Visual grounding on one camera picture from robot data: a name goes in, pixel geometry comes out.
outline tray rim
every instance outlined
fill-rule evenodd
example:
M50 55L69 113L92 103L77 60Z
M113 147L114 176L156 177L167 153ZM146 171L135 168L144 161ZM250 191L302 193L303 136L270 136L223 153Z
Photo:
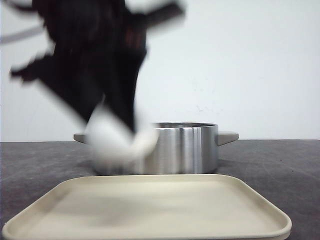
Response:
M52 188L50 191L48 191L47 193L45 193L43 196L41 196L40 198L38 198L36 201L34 201L32 204L30 204L29 206L27 206L25 209L23 209L22 211L20 211L18 214L16 214L14 217L12 217L8 222L6 222L2 228L2 236L4 237L5 240L35 240L34 238L22 238L22 237L15 237L14 235L12 235L8 228L10 226L10 224L12 224L16 218L19 217L19 215L22 215L23 213L27 212L29 209L32 208L32 206L36 205L38 202L42 201L42 199L44 199L47 195L49 195L51 192L55 191L56 189L58 189L59 187L61 187L62 185L67 185L67 184L71 184L72 182L78 182L80 180L84 180L84 179L124 179L124 178L182 178L182 177L190 177L190 178L196 178L197 176L212 176L212 177L220 177L220 178L229 178L232 181L236 181L239 182L240 184L242 184L244 187L246 187L247 189L249 189L252 193L254 193L255 195L257 195L259 198L263 199L263 201L265 201L266 204L268 204L273 210L277 211L279 214L281 214L285 219L286 219L286 225L285 227L283 227L280 230L277 231L273 231L273 232L269 232L269 233L264 233L261 235L242 235L241 237L234 237L234 236L223 236L223 237L214 237L215 240L241 240L241 239L252 239L252 240L278 240L280 239L282 236L286 236L289 237L290 233L291 233L291 228L292 228L292 221L290 219L290 217L283 212L280 208L278 208L277 206L275 206L273 203L271 203L268 199L266 199L265 197L263 197L260 193L258 193L256 190L254 190L252 187L250 187L246 182L244 182L243 180L234 177L234 176L229 176L229 175L224 175L224 174L157 174L157 175L110 175L110 176L81 176L81 177L75 177L75 178L71 178L68 180L65 180L61 183L59 183L58 185L56 185L54 188ZM147 240L148 238L126 238L126 240ZM212 236L208 236L208 237L189 237L188 239L190 240L203 240L203 239L213 239ZM182 240L181 237L161 237L161 238L153 238L153 240Z

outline dark countertop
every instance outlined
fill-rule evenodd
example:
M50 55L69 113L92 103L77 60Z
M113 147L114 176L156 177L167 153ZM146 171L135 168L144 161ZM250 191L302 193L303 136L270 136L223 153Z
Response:
M320 140L238 140L221 146L216 174L237 177L292 220L289 240L320 239ZM1 229L57 184L92 176L78 142L1 143Z

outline plastic tray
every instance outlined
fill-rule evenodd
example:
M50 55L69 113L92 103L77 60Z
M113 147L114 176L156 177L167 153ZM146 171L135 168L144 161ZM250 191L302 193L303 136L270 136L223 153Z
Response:
M12 218L7 240L284 240L290 218L225 175L92 176L65 181Z

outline white wall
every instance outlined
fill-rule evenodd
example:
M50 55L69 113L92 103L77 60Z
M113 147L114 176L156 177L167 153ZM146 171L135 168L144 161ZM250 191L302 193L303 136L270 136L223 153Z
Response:
M183 25L149 34L137 106L155 122L217 123L241 139L320 139L320 1L184 2ZM2 35L36 22L1 8ZM4 142L70 141L84 128L40 83L8 78L46 47L44 35L1 46Z

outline stainless steel pot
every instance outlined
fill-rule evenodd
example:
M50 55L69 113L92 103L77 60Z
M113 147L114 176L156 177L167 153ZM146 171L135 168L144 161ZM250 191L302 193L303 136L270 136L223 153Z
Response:
M93 160L94 169L103 175L205 174L218 167L218 146L239 138L238 133L218 131L218 125L210 123L161 122L158 126L158 142L145 159L123 169ZM73 138L85 143L83 134Z

